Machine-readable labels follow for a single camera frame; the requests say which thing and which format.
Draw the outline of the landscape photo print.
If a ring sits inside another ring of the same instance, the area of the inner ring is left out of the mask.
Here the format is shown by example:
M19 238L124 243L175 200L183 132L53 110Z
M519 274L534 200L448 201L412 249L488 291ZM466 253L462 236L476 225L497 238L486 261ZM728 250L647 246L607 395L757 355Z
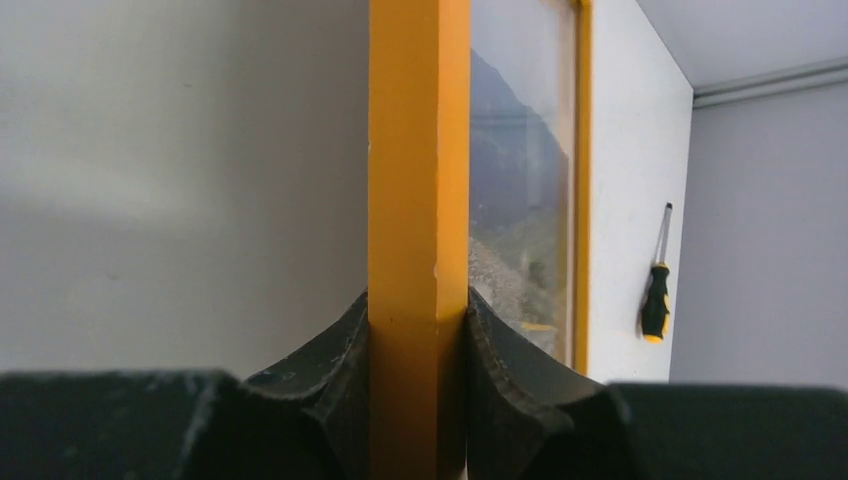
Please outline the landscape photo print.
M471 11L471 283L565 365L574 353L579 14L575 1L476 1Z

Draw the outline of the yellow wooden picture frame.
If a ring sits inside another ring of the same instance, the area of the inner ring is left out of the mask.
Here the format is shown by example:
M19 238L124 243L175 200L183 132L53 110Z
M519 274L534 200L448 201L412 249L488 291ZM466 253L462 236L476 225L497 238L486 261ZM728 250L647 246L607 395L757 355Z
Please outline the yellow wooden picture frame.
M469 300L471 5L369 5L369 473L584 479L564 414L502 369Z

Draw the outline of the black yellow screwdriver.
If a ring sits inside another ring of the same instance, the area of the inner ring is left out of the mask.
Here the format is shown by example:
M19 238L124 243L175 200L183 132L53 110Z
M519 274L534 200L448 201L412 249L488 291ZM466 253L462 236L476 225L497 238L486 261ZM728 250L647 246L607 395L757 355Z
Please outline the black yellow screwdriver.
M651 343L661 343L670 325L671 306L668 291L670 268L665 259L672 212L673 204L667 202L640 309L642 338Z

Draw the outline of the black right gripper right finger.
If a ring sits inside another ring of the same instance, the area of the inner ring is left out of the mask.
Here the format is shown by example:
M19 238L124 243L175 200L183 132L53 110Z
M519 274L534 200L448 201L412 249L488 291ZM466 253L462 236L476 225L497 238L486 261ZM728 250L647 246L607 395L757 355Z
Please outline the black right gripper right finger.
M822 387L601 384L502 321L465 320L472 479L843 479L847 395Z

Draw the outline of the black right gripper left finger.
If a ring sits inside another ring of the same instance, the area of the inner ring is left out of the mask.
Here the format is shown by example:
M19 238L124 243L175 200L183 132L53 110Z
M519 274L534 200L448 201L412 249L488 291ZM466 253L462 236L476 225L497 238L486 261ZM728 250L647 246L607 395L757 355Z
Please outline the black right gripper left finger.
M219 369L1 377L5 479L364 479L367 299L247 379Z

